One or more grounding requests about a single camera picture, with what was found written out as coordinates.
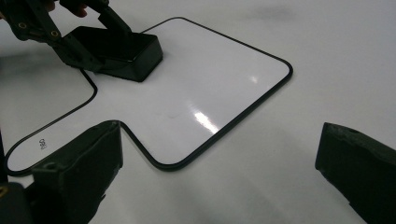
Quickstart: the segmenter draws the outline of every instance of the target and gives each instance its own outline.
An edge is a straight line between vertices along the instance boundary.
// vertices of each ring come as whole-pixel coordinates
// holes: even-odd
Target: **white background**
[[[363,223],[314,163],[325,121],[396,148],[396,2],[110,5],[136,32],[183,16],[287,60],[294,75],[181,171],[157,170],[123,141],[124,166],[92,223]],[[60,7],[51,16],[64,34],[99,24],[96,15],[74,19]],[[13,40],[4,22],[0,31],[0,56],[39,48]]]

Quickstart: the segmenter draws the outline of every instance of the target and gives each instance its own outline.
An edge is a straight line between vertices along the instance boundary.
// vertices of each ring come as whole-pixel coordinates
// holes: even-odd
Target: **white surface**
[[[10,149],[92,95],[93,88],[80,71],[64,66],[49,48],[0,58],[0,128],[4,148]]]
[[[8,168],[28,169],[92,126],[110,119],[124,122],[157,162],[177,163],[290,74],[280,60],[190,21],[173,19],[148,33],[159,36],[163,61],[143,83],[92,74],[98,88],[92,102],[23,141],[12,151]],[[42,77],[42,85],[55,90],[69,85],[53,80],[51,71]],[[14,93],[6,93],[4,101],[13,102]],[[63,100],[59,98],[55,105]],[[36,94],[30,101],[37,101]],[[7,110],[29,111],[25,106],[10,104]],[[1,119],[7,122],[7,116],[2,114]],[[25,128],[18,126],[9,125],[2,131],[18,133],[15,129]]]
[[[325,121],[396,148],[396,2],[111,4],[136,31],[184,16],[284,58],[294,75],[179,172],[153,168],[123,141],[124,167],[92,223],[363,223],[314,163]],[[71,30],[65,15],[59,25]]]

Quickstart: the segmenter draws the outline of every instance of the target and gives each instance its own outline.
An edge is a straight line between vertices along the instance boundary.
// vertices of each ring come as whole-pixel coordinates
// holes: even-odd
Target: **black border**
[[[271,90],[269,90],[268,92],[266,92],[262,97],[260,97],[260,98],[259,98],[258,100],[256,100],[252,105],[250,105],[247,109],[245,109],[241,114],[239,114],[239,115],[236,116],[234,119],[232,119],[232,120],[231,120],[228,124],[226,124],[222,129],[220,129],[220,130],[219,130],[217,133],[215,133],[212,137],[210,137],[208,140],[206,140],[202,145],[200,145],[198,148],[196,148],[189,156],[187,156],[187,157],[186,157],[185,159],[183,159],[182,161],[179,161],[179,162],[176,162],[176,163],[164,164],[164,163],[160,163],[160,162],[156,161],[156,160],[151,156],[151,154],[149,154],[148,150],[143,146],[143,144],[140,142],[140,140],[134,135],[134,133],[132,132],[132,130],[131,130],[125,123],[121,122],[121,128],[124,129],[125,132],[128,133],[128,135],[131,137],[131,139],[134,141],[134,143],[137,145],[137,147],[138,147],[138,148],[142,151],[142,153],[146,156],[146,158],[148,159],[148,161],[149,161],[152,165],[154,165],[156,168],[158,168],[158,169],[160,169],[160,170],[163,170],[163,171],[175,171],[175,170],[179,170],[179,169],[185,167],[186,165],[188,165],[189,163],[191,163],[195,158],[197,158],[199,155],[201,155],[204,151],[206,151],[209,147],[211,147],[216,141],[218,141],[222,136],[224,136],[228,131],[230,131],[233,127],[235,127],[243,118],[245,118],[247,115],[249,115],[249,114],[250,114],[255,108],[257,108],[262,102],[264,102],[264,101],[265,101],[266,99],[268,99],[272,94],[274,94],[274,92],[276,92],[280,87],[282,87],[288,80],[290,80],[290,78],[291,78],[291,76],[292,76],[292,73],[293,73],[293,68],[292,68],[291,64],[288,63],[287,61],[285,61],[285,60],[283,60],[283,59],[281,59],[281,58],[278,58],[278,57],[276,57],[276,56],[274,56],[274,55],[272,55],[272,54],[269,54],[269,53],[267,53],[267,52],[264,52],[264,51],[262,51],[262,50],[260,50],[260,49],[256,49],[256,48],[254,48],[254,47],[252,47],[252,46],[250,46],[250,45],[248,45],[248,44],[246,44],[246,43],[243,43],[243,42],[241,42],[241,41],[239,41],[239,40],[236,40],[236,39],[234,39],[234,38],[231,38],[231,37],[229,37],[229,36],[227,36],[227,35],[224,35],[224,34],[222,34],[222,33],[219,33],[219,32],[217,32],[217,31],[214,31],[214,30],[212,30],[212,29],[210,29],[210,28],[207,28],[207,27],[205,27],[205,26],[203,26],[203,25],[201,25],[201,24],[199,24],[199,23],[196,23],[196,22],[194,22],[194,21],[190,21],[190,20],[188,20],[188,19],[186,19],[186,18],[183,18],[183,17],[174,17],[174,18],[168,19],[168,20],[166,20],[166,21],[160,22],[160,23],[158,23],[157,25],[155,25],[155,26],[153,26],[153,27],[151,27],[151,28],[148,28],[147,30],[143,31],[142,33],[145,33],[145,32],[147,32],[147,31],[149,31],[149,30],[151,30],[151,29],[153,29],[153,28],[155,28],[155,27],[157,27],[157,26],[160,26],[160,25],[162,25],[162,24],[164,24],[164,23],[166,23],[166,22],[168,22],[168,21],[171,21],[171,20],[184,20],[184,21],[188,21],[188,22],[193,23],[193,24],[195,24],[195,25],[198,25],[198,26],[200,26],[200,27],[202,27],[202,28],[204,28],[204,29],[206,29],[206,30],[208,30],[208,31],[211,31],[211,32],[213,32],[213,33],[215,33],[215,34],[217,34],[217,35],[221,35],[221,36],[223,36],[223,37],[229,38],[229,39],[231,39],[232,41],[235,41],[236,43],[239,43],[239,44],[241,44],[241,45],[243,45],[243,46],[245,46],[245,47],[248,47],[248,48],[250,48],[250,49],[257,50],[258,52],[260,52],[260,53],[262,53],[262,54],[265,54],[265,55],[267,55],[267,56],[270,56],[270,57],[272,57],[272,58],[274,58],[274,59],[277,59],[277,60],[281,61],[282,63],[284,63],[284,64],[289,68],[289,73],[288,73],[282,80],[280,80]],[[74,113],[75,111],[79,110],[79,109],[82,108],[84,105],[88,104],[88,103],[95,97],[95,95],[96,95],[96,93],[97,93],[97,87],[95,86],[95,84],[92,82],[92,80],[88,77],[88,75],[87,75],[83,70],[81,70],[81,72],[82,72],[82,74],[84,75],[84,77],[87,78],[87,80],[90,82],[90,84],[92,85],[92,87],[93,87],[93,89],[94,89],[94,94],[92,95],[92,97],[91,97],[86,103],[84,103],[84,104],[78,106],[77,108],[73,109],[72,111],[68,112],[67,114],[63,115],[62,117],[60,117],[60,118],[56,119],[55,121],[49,123],[48,125],[44,126],[43,128],[37,130],[36,132],[29,134],[28,136],[22,138],[22,140],[20,140],[18,143],[16,143],[16,144],[11,148],[11,150],[7,153],[7,155],[6,155],[6,160],[5,160],[5,163],[4,163],[4,165],[5,165],[5,170],[6,170],[6,172],[7,172],[9,175],[28,175],[29,172],[30,172],[30,170],[31,170],[31,168],[33,167],[33,166],[31,166],[31,167],[29,167],[29,168],[27,168],[27,169],[24,169],[24,170],[21,170],[21,171],[11,171],[11,170],[9,170],[8,167],[7,167],[7,161],[8,161],[8,158],[9,158],[10,154],[12,153],[12,151],[13,151],[21,142],[25,141],[27,138],[29,138],[29,137],[35,135],[36,133],[39,133],[39,132],[41,132],[42,130],[48,128],[48,127],[49,127],[50,125],[52,125],[53,123],[55,123],[55,122],[57,122],[57,121],[59,121],[59,120],[65,118],[65,117],[67,117],[68,115],[70,115],[70,114]]]
[[[5,162],[6,162],[6,158],[4,155],[3,141],[2,141],[1,130],[0,130],[0,164],[4,164]],[[8,176],[7,176],[5,169],[0,168],[0,183],[3,183],[3,182],[8,182]]]

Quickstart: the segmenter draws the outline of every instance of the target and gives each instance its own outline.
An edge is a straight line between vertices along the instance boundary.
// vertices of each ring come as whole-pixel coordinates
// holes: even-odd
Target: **black block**
[[[100,69],[92,71],[113,77],[142,82],[163,59],[163,50],[156,35],[126,35],[83,26],[70,35],[99,61]]]
[[[119,121],[82,133],[34,167],[26,195],[35,222],[88,223],[121,166]]]
[[[358,131],[325,123],[315,167],[367,223],[396,223],[396,151]]]

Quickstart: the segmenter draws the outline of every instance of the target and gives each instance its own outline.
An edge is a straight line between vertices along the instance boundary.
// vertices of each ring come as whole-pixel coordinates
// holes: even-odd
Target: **small label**
[[[47,144],[46,144],[46,140],[44,140],[44,139],[41,139],[40,141],[38,141],[39,143],[40,143],[40,147],[41,147],[41,149],[44,149],[44,148],[46,148],[47,147]]]

